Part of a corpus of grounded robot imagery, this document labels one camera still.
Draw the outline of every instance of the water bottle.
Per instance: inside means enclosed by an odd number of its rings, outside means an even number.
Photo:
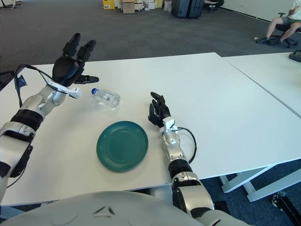
[[[117,93],[113,93],[102,88],[93,88],[92,94],[99,101],[99,103],[104,104],[110,108],[115,108],[120,103],[120,96]]]

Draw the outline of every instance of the shorts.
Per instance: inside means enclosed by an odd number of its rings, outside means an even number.
[[[283,20],[283,25],[291,25],[295,22],[301,22],[301,20],[295,20],[295,19],[291,19],[287,16],[281,17]]]

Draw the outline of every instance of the floor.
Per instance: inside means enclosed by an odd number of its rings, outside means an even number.
[[[97,41],[90,61],[206,52],[228,57],[300,48],[256,44],[254,37],[263,36],[268,23],[225,9],[214,14],[203,12],[200,19],[176,19],[162,9],[136,11],[132,15],[119,10],[104,11],[100,0],[24,0],[21,8],[1,9],[0,20],[1,72],[14,70],[23,63],[54,63],[75,32],[81,33],[81,44],[90,39]],[[301,40],[299,34],[294,36]],[[1,79],[8,82],[11,78]],[[260,188],[300,167],[300,160],[281,164],[252,182],[255,188]],[[292,225],[285,213],[272,206],[270,197],[250,203],[241,187],[224,194],[218,178],[203,183],[213,200],[225,200],[231,214],[238,219],[255,226]],[[286,189],[299,210],[300,190],[300,184]]]

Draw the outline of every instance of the yellow box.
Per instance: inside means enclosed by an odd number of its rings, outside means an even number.
[[[115,9],[114,0],[103,0],[103,9]]]
[[[163,0],[155,0],[155,8],[162,8]]]

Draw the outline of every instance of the office chair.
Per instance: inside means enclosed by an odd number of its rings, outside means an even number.
[[[280,17],[282,17],[283,15],[285,15],[286,13],[278,13],[280,14]],[[283,24],[277,24],[276,25],[276,29],[278,31],[282,31],[282,35],[288,30],[290,29],[291,27],[289,25],[283,25]],[[271,37],[275,37],[276,38],[280,38],[282,35],[271,35]],[[286,43],[287,43],[287,48],[290,48],[291,47],[291,43],[293,43],[294,46],[297,46],[298,45],[298,42],[294,39],[291,39],[291,38],[287,38],[284,40]]]

